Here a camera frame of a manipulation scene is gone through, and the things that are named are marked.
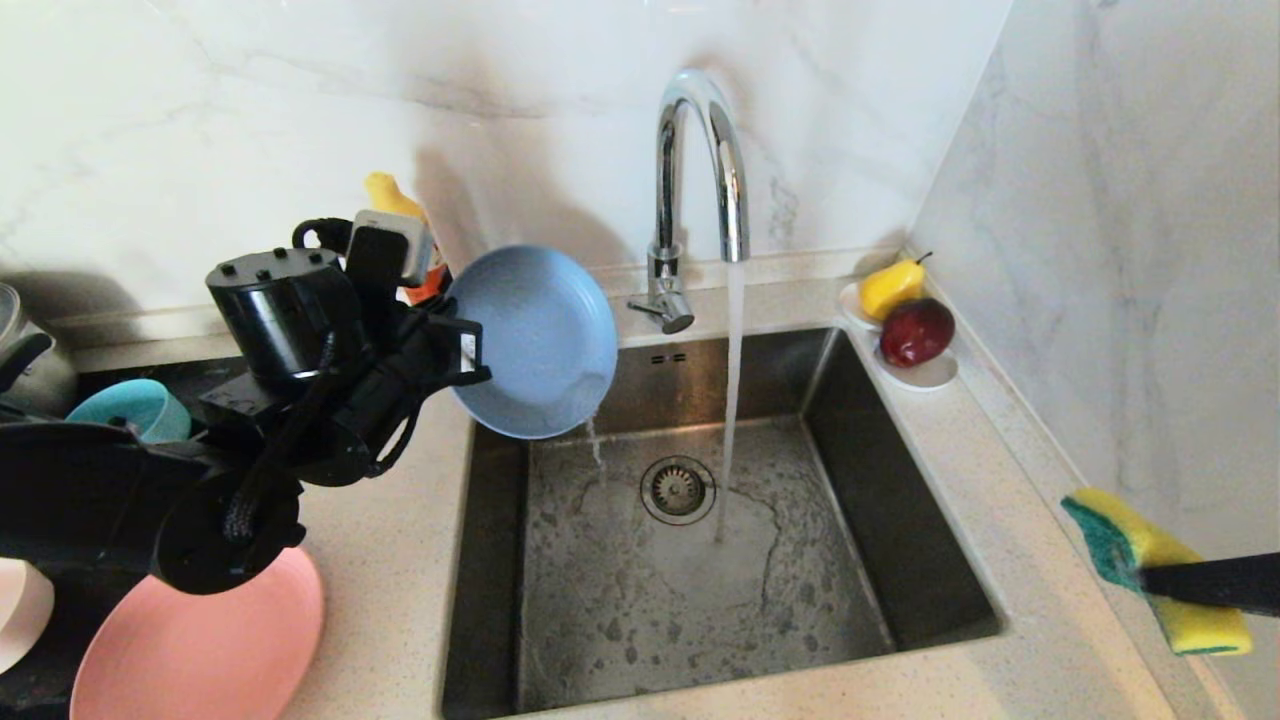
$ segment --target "white bowl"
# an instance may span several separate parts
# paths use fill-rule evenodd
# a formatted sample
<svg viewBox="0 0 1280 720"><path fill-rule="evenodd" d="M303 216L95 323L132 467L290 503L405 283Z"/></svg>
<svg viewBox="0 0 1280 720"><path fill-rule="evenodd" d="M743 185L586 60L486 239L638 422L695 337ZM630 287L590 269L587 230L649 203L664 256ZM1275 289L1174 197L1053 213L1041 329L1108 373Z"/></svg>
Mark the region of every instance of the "white bowl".
<svg viewBox="0 0 1280 720"><path fill-rule="evenodd" d="M890 365L881 352L879 343L876 343L876 364L893 384L913 392L929 392L946 387L955 379L960 366L951 350L943 350L933 360L920 363L914 368L899 368Z"/></svg>
<svg viewBox="0 0 1280 720"><path fill-rule="evenodd" d="M845 314L859 327L879 332L884 327L884 323L863 313L863 301L858 296L859 286L860 283L849 283L845 286L845 290L840 291L840 306L844 307Z"/></svg>
<svg viewBox="0 0 1280 720"><path fill-rule="evenodd" d="M54 583L31 562L0 557L0 673L40 639L54 612Z"/></svg>

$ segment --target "yellow sponge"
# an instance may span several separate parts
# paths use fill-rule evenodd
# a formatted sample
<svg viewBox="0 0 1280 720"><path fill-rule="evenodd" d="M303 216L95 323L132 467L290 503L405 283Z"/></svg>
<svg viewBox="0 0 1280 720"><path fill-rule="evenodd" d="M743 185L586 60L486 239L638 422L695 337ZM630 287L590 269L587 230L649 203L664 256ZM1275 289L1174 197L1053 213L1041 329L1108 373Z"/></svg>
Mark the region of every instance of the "yellow sponge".
<svg viewBox="0 0 1280 720"><path fill-rule="evenodd" d="M1106 491L1073 492L1062 500L1062 507L1080 525L1098 574L1147 598L1175 653L1243 655L1253 650L1253 638L1239 610L1143 592L1140 569L1203 561L1196 551Z"/></svg>

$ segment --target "marble wall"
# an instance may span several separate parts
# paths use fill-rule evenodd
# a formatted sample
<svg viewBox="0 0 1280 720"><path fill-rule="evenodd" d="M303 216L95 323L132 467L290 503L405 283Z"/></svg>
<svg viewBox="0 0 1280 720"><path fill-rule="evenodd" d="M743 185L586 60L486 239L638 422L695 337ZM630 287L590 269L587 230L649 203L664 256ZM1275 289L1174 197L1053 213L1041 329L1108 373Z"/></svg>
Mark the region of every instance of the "marble wall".
<svg viewBox="0 0 1280 720"><path fill-rule="evenodd" d="M1020 0L913 231L1083 479L1280 550L1280 3ZM1276 623L1221 659L1272 717Z"/></svg>
<svg viewBox="0 0 1280 720"><path fill-rule="evenodd" d="M456 265L516 242L640 263L657 105L686 64L735 106L758 255L892 245L1010 1L5 3L0 277L58 315L206 305L209 268L351 217L374 169ZM690 255L710 260L708 152L687 146Z"/></svg>

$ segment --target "running water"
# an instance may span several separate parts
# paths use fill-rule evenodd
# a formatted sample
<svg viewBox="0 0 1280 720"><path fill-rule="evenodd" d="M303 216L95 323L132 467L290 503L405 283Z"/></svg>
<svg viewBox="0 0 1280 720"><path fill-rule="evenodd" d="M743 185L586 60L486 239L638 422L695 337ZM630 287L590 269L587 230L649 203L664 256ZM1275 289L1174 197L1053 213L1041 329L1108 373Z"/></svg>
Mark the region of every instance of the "running water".
<svg viewBox="0 0 1280 720"><path fill-rule="evenodd" d="M724 506L733 473L733 430L737 425L737 378L742 368L742 263L728 264L728 397L724 402L724 464L721 466L716 542L724 541Z"/></svg>
<svg viewBox="0 0 1280 720"><path fill-rule="evenodd" d="M586 437L591 441L591 457L600 469L600 479L604 479L604 457L600 455L600 438L595 434L595 415L586 419Z"/></svg>
<svg viewBox="0 0 1280 720"><path fill-rule="evenodd" d="M594 480L588 480L588 483L582 486L581 495L579 495L577 500L573 501L573 514L582 512L582 502L586 501L586 492L591 489L593 486L603 486L608 475L608 465L605 465L604 455L600 452L600 436L595 434L595 415L591 415L586 420L586 438L591 443L591 457L595 459L596 475Z"/></svg>

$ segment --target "stainless steel sink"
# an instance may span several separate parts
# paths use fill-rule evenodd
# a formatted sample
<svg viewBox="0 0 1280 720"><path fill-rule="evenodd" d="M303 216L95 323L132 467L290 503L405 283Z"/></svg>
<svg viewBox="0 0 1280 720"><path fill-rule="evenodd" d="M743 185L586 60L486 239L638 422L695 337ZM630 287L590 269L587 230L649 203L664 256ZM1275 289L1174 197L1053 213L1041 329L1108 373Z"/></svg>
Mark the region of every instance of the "stainless steel sink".
<svg viewBox="0 0 1280 720"><path fill-rule="evenodd" d="M727 345L622 351L590 429L529 443L476 427L445 717L998 632L842 332L744 340L724 487Z"/></svg>

